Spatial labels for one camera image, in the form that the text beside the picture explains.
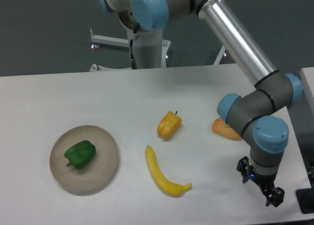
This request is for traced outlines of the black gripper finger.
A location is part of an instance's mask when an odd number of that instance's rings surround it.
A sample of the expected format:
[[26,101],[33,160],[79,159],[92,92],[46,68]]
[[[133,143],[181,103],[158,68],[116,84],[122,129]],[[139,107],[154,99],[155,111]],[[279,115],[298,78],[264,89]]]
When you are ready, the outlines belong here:
[[266,207],[270,205],[278,207],[283,203],[285,191],[280,187],[275,187],[274,183],[261,184],[260,190],[266,198]]
[[247,181],[250,180],[249,178],[249,169],[250,169],[250,165],[249,165],[249,159],[247,156],[244,156],[242,159],[240,159],[238,161],[236,170],[238,172],[240,172],[241,176],[242,176],[242,183],[246,183]]

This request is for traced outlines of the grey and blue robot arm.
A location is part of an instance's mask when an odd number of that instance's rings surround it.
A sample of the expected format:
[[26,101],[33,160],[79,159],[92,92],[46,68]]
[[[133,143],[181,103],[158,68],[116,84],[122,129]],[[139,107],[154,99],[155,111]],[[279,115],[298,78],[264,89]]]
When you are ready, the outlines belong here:
[[274,113],[303,94],[302,82],[281,74],[242,27],[225,0],[99,0],[105,13],[117,12],[128,31],[132,69],[162,66],[162,32],[175,20],[195,13],[216,34],[255,87],[241,97],[222,98],[217,112],[250,145],[249,157],[237,164],[242,181],[253,181],[266,197],[266,205],[279,206],[284,190],[274,185],[288,144],[287,124]]

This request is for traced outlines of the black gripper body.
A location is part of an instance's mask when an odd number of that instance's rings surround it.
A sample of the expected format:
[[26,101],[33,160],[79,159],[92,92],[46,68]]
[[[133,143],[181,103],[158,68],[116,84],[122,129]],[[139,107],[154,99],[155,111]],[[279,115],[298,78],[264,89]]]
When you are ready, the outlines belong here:
[[271,188],[274,186],[278,169],[278,166],[262,167],[257,164],[252,164],[248,168],[248,178],[261,187]]

